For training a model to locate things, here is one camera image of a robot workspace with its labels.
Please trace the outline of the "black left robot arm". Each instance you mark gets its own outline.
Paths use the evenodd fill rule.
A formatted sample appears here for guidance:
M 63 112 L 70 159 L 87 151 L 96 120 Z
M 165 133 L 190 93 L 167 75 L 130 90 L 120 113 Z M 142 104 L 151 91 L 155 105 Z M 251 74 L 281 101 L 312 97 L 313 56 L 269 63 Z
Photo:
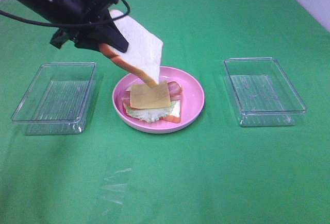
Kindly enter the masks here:
M 46 22 L 27 20 L 4 11 L 1 15 L 38 26 L 57 27 L 50 43 L 61 48 L 68 40 L 75 47 L 99 51 L 99 44 L 105 43 L 126 52 L 128 41 L 120 33 L 115 21 L 129 14 L 112 18 L 108 8 L 112 4 L 126 0 L 17 0 L 44 19 Z

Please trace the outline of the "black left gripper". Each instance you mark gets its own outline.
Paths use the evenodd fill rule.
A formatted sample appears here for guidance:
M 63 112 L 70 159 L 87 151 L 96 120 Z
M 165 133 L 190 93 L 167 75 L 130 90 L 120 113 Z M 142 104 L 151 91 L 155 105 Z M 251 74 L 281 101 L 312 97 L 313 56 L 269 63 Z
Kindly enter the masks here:
M 51 22 L 59 29 L 51 38 L 56 48 L 71 40 L 76 48 L 100 51 L 105 43 L 125 53 L 129 43 L 117 29 L 108 8 L 119 0 L 49 0 L 54 9 Z

